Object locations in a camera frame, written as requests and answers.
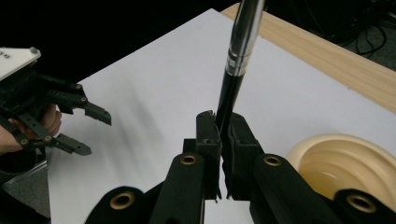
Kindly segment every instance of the black pen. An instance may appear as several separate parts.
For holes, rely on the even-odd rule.
[[[233,105],[257,39],[263,7],[264,0],[243,0],[238,8],[215,119],[220,136],[227,133]]]

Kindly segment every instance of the wooden table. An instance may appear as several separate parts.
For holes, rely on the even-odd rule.
[[[234,19],[239,3],[221,14]],[[396,113],[396,72],[263,12],[259,35]]]

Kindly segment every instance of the human hand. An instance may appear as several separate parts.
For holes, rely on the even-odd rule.
[[[56,105],[48,105],[44,110],[43,118],[40,120],[41,126],[53,136],[61,128],[62,113],[56,110]],[[23,123],[18,120],[10,119],[11,123],[17,126],[23,134],[30,139],[37,138],[37,135]],[[21,150],[22,147],[15,140],[14,136],[0,125],[0,155],[7,152],[15,152]]]

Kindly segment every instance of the white paper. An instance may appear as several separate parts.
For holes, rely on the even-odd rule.
[[[90,146],[92,154],[48,150],[53,224],[84,223],[116,187],[147,191],[164,181],[183,139],[195,137],[195,116],[217,110],[232,27],[233,21],[208,10],[81,82],[113,124],[77,109],[63,116],[61,133]],[[262,38],[234,112],[245,117],[264,151],[280,156],[322,133],[352,134],[396,154],[395,114]],[[248,202],[223,199],[205,207],[206,224],[252,223]]]

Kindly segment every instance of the robotic hand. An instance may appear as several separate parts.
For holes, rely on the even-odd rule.
[[[62,113],[73,114],[82,108],[85,115],[111,125],[111,116],[102,107],[90,103],[80,84],[38,74],[33,68],[41,56],[36,48],[0,48],[0,125],[13,134],[25,150],[57,147],[68,153],[90,155],[90,147],[62,133],[52,136],[38,120],[45,106],[55,104]],[[29,139],[9,119],[30,128],[37,139]]]

